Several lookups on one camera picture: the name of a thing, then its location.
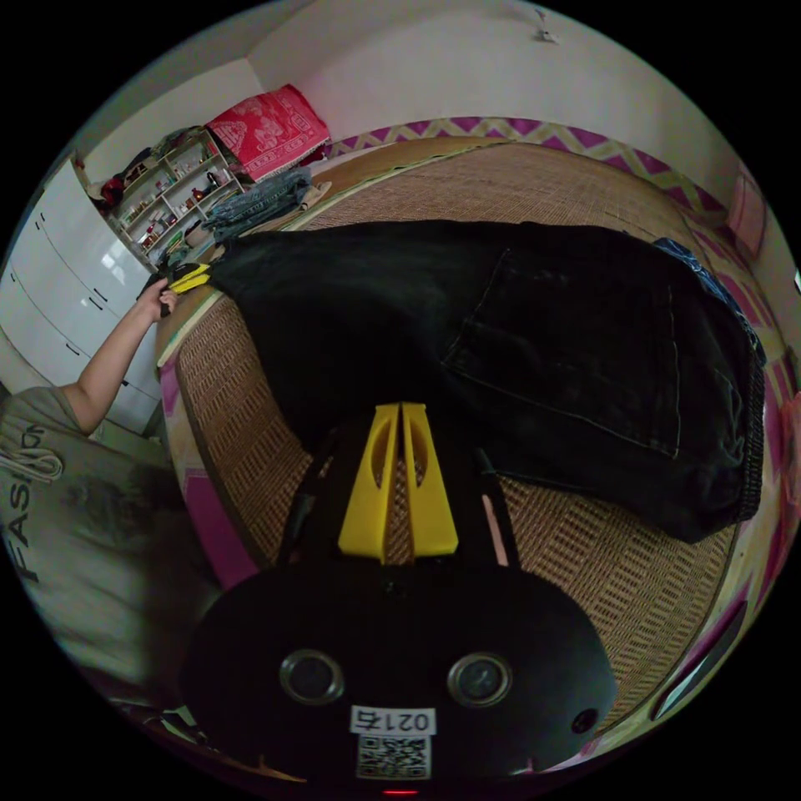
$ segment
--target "number label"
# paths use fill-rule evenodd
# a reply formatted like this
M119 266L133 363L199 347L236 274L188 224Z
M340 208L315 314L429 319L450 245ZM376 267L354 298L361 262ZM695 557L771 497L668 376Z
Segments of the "number label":
M381 737L430 737L436 734L435 709L351 707L350 732Z

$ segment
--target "red patterned cloth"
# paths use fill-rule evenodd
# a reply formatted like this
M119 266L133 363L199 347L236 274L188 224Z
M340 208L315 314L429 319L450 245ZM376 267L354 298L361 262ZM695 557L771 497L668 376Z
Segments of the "red patterned cloth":
M330 139L325 123L289 83L237 103L207 127L254 181L294 167Z

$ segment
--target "rattan mat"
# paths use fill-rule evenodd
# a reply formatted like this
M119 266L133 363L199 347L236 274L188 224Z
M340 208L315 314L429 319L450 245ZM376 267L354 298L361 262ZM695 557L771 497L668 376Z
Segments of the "rattan mat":
M646 182L525 144L399 174L344 198L309 227L430 218L601 224L693 244L673 202ZM192 330L178 373L204 464L245 545L268 567L310 458L278 412L233 301L220 300ZM608 728L658 689L697 635L728 564L734 526L687 545L613 504L503 483L523 569L575 598L605 644L618 681L602 724ZM406 494L403 481L397 486L388 555L404 563L411 556Z

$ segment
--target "cabinet drawer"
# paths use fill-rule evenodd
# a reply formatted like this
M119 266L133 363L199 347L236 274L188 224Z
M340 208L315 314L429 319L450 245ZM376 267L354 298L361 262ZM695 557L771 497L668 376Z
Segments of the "cabinet drawer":
M70 161L53 176L34 213L67 267L122 317L150 273L94 208Z
M118 426L127 428L134 434L141 434L147 427L158 404L157 400L145 395L135 386L123 384L106 416Z
M148 333L144 335L142 344L134 354L131 366L125 374L125 380L151 398L157 401L161 399L161 385L156 379L155 325L151 325Z
M56 386L78 380L89 363L33 305L10 264L0 282L0 327L25 361Z
M80 350L93 355L118 317L75 277L36 219L29 220L20 232L10 263L39 311Z

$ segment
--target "person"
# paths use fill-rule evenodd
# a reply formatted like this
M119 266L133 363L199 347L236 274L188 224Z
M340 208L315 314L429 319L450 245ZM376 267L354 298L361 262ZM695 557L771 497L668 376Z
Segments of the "person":
M112 702L180 706L195 625L222 593L174 473L88 437L149 327L170 312L148 287L74 384L0 405L0 530L39 616Z

